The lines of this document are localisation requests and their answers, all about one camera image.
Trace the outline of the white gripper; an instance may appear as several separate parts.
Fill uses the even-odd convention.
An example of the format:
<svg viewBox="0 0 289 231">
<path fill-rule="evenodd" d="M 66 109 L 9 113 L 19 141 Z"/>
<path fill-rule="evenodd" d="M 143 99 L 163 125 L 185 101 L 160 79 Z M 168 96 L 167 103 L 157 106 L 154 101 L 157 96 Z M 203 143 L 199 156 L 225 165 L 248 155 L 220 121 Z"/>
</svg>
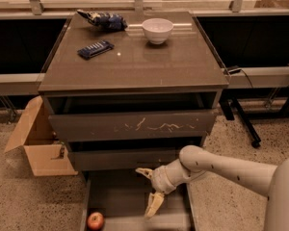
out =
<svg viewBox="0 0 289 231">
<path fill-rule="evenodd" d="M 144 212 L 145 218 L 152 218 L 157 213 L 164 202 L 165 194 L 173 192 L 181 184 L 196 180 L 205 173 L 204 170 L 198 169 L 190 171 L 179 160 L 157 167 L 154 170 L 138 167 L 136 172 L 150 179 L 151 185 L 156 191 L 149 194 L 147 207 Z"/>
</svg>

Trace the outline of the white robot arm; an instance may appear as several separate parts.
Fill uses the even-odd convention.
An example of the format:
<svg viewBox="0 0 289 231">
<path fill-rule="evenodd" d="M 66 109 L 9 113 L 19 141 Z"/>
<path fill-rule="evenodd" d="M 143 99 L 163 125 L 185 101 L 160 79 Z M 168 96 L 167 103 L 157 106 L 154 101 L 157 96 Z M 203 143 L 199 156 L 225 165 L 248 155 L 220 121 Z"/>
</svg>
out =
<svg viewBox="0 0 289 231">
<path fill-rule="evenodd" d="M 213 172 L 267 198 L 264 231 L 289 231 L 289 158 L 280 165 L 262 164 L 210 153 L 198 146 L 183 147 L 178 158 L 155 169 L 137 168 L 154 189 L 144 212 L 152 218 L 167 194 L 206 171 Z"/>
</svg>

